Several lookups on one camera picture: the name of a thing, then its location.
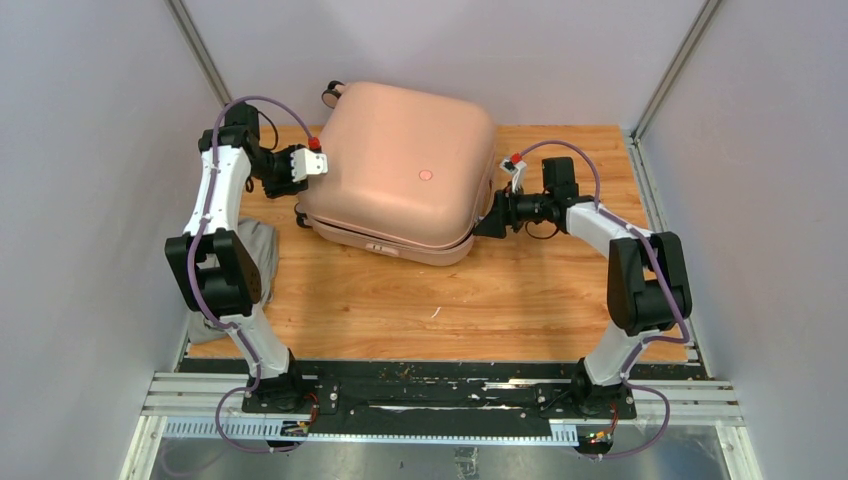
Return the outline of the pink hard-shell suitcase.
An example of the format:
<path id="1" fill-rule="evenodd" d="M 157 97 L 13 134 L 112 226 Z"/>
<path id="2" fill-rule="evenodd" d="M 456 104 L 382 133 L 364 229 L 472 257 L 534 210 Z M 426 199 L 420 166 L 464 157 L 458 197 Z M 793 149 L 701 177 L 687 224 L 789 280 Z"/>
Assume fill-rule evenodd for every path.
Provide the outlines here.
<path id="1" fill-rule="evenodd" d="M 433 266 L 470 252 L 490 206 L 497 127 L 480 105 L 373 82 L 337 88 L 326 173 L 298 195 L 326 240 Z"/>

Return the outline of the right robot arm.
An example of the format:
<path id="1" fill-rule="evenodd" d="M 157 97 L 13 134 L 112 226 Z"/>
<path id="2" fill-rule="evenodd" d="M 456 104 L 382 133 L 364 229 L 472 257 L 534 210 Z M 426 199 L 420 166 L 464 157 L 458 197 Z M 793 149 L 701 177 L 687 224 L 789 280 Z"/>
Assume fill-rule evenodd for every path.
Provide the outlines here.
<path id="1" fill-rule="evenodd" d="M 596 417 L 628 393 L 630 372 L 653 343 L 686 344 L 692 294 L 682 244 L 673 232 L 639 228 L 583 195 L 569 157 L 542 163 L 543 190 L 526 193 L 526 162 L 513 155 L 501 169 L 510 174 L 490 211 L 473 232 L 503 239 L 529 223 L 554 225 L 582 240 L 607 261 L 608 326 L 596 347 L 578 361 L 564 402 L 584 417 Z"/>

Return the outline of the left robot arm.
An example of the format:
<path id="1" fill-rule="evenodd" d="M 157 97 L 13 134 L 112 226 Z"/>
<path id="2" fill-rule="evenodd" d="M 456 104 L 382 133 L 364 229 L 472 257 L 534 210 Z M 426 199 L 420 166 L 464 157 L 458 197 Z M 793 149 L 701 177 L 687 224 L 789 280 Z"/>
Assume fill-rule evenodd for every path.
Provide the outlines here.
<path id="1" fill-rule="evenodd" d="M 242 192 L 258 180 L 269 198 L 308 187 L 305 165 L 320 151 L 310 137 L 275 151 L 260 144 L 260 112 L 248 96 L 225 106 L 198 141 L 202 176 L 191 217 L 164 254 L 179 290 L 236 344 L 248 365 L 247 400 L 283 413 L 298 411 L 307 389 L 291 350 L 273 333 L 260 304 L 263 281 L 237 223 Z"/>

